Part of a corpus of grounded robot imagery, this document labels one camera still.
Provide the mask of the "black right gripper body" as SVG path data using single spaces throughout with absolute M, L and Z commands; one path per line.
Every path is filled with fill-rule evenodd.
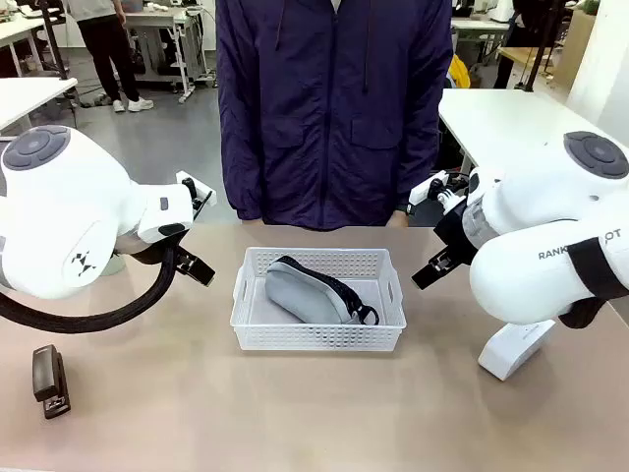
M 459 203 L 437 223 L 436 236 L 445 247 L 429 260 L 437 271 L 451 271 L 460 265 L 469 266 L 478 249 L 470 242 L 463 228 L 467 200 Z

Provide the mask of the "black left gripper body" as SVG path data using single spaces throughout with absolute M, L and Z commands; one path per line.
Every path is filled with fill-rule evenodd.
M 144 242 L 136 233 L 117 237 L 117 254 L 129 255 L 144 265 L 159 265 L 168 248 L 178 248 L 188 230 L 171 235 L 155 243 Z

